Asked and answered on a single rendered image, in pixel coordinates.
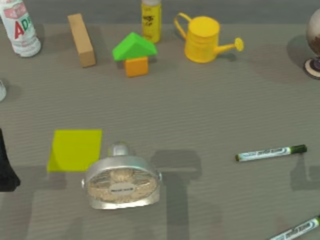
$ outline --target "yellow-green square paper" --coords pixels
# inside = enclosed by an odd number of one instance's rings
[[[47,171],[86,171],[99,160],[101,141],[101,129],[55,130]]]

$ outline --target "yellow watering can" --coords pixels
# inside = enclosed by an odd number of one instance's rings
[[[187,34],[180,26],[178,17],[188,21]],[[191,19],[184,13],[178,13],[174,18],[174,25],[185,39],[184,53],[193,62],[204,64],[213,61],[217,55],[236,48],[239,52],[244,49],[244,42],[236,38],[233,44],[218,46],[220,24],[207,16]]]

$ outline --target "tabletop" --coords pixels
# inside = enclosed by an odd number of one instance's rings
[[[8,85],[0,124],[21,179],[0,194],[0,240],[266,240],[320,213],[320,82],[302,70],[314,56],[305,25],[222,25],[220,43],[241,37],[245,50],[207,64],[189,61],[174,26],[164,25],[149,74],[135,78],[111,51],[139,24],[88,24],[97,58],[89,68],[80,67],[67,24],[35,27],[43,49],[29,59],[0,31]],[[156,166],[195,172],[168,175],[157,204],[94,210],[83,173],[46,172],[56,129],[102,129],[101,158],[124,140]],[[299,144],[304,155],[235,161]]]

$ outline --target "yellow bottle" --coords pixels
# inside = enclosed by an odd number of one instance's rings
[[[152,43],[161,38],[162,4],[161,0],[142,0],[142,36]]]

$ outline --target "green marker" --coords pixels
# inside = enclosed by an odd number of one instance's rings
[[[306,145],[297,145],[297,146],[286,146],[286,147],[279,147],[267,150],[260,150],[260,151],[251,151],[251,152],[244,152],[237,154],[235,156],[235,160],[238,162],[246,162],[258,159],[267,159],[267,158],[274,158],[280,156],[286,156],[290,154],[301,154],[307,151]]]
[[[274,236],[272,238],[269,238],[268,240],[293,240],[298,237],[301,237],[302,235],[310,232],[313,229],[316,229],[320,225],[320,215],[306,221],[299,226],[293,227],[277,236]]]

